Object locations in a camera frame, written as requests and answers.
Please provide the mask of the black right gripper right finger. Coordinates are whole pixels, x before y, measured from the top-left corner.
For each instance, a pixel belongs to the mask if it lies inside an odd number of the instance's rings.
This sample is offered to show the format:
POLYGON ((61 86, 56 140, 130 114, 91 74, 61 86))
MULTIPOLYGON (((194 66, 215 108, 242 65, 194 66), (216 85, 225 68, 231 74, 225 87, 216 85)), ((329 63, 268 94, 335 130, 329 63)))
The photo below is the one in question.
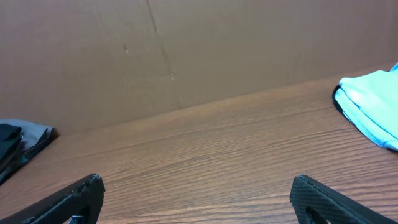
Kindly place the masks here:
POLYGON ((397 224, 307 175, 294 178, 290 202, 300 224, 397 224))

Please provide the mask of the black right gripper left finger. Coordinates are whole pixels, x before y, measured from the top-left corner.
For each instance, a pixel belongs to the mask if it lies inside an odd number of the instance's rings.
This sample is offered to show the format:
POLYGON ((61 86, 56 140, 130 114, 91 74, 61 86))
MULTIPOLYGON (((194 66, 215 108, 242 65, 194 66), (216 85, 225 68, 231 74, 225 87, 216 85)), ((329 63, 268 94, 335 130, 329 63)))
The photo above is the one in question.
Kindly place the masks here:
POLYGON ((98 221, 106 189, 98 174, 66 186, 31 206, 1 220, 2 224, 53 224, 98 221))

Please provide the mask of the light blue printed t-shirt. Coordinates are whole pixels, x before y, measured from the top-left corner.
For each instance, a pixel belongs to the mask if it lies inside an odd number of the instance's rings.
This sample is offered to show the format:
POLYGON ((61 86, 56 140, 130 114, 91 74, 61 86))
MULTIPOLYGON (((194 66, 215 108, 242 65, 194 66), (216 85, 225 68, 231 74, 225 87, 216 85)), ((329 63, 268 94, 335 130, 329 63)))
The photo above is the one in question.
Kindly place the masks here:
POLYGON ((377 146, 397 150, 397 65, 342 78, 332 93, 335 108, 377 146))

